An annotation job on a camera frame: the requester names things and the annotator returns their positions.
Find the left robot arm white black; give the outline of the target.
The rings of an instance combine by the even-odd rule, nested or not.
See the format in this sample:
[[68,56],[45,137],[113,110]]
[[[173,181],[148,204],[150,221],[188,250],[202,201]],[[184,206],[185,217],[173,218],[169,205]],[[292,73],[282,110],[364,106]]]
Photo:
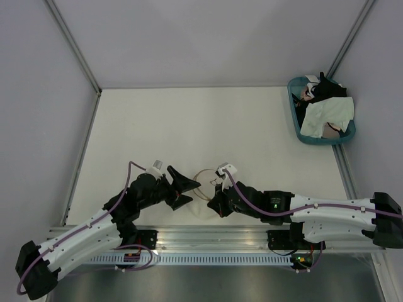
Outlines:
[[39,299],[51,292],[68,273],[107,250],[137,246],[134,221],[143,209],[165,202],[177,210],[192,201],[188,191],[200,183],[167,167],[167,179],[156,166],[143,169],[123,189],[88,220],[50,240],[36,244],[30,240],[19,252],[15,270],[20,279],[19,296]]

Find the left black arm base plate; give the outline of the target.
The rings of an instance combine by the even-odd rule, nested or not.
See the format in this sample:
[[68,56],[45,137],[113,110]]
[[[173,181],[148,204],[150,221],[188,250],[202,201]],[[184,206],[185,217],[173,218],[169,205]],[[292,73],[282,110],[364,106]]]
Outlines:
[[138,244],[154,250],[157,243],[157,234],[157,230],[138,230],[135,235],[132,235],[122,245]]

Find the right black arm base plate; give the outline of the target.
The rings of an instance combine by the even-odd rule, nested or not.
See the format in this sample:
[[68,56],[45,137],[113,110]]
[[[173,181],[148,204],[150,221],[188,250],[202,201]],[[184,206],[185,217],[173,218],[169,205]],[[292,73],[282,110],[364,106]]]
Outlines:
[[297,250],[298,246],[291,240],[290,232],[287,230],[268,230],[268,248],[270,250]]

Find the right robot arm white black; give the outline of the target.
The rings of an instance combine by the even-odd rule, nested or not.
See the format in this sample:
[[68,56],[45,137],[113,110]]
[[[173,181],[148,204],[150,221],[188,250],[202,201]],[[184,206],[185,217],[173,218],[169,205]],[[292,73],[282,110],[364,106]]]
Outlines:
[[218,184],[207,206],[220,217],[240,213],[263,223],[290,225],[288,243],[301,249],[308,243],[371,241],[382,248],[402,248],[402,208],[387,193],[372,198],[338,201],[309,198],[286,191],[258,191],[237,182]]

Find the round white mesh laundry bag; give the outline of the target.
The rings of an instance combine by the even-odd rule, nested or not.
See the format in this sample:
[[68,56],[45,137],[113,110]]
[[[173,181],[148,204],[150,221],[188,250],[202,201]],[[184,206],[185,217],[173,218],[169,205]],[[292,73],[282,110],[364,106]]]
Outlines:
[[200,221],[212,221],[219,218],[214,210],[208,207],[208,203],[215,194],[215,186],[222,183],[222,179],[216,175],[214,169],[202,169],[198,171],[193,180],[201,184],[200,187],[192,190],[194,201],[186,208]]

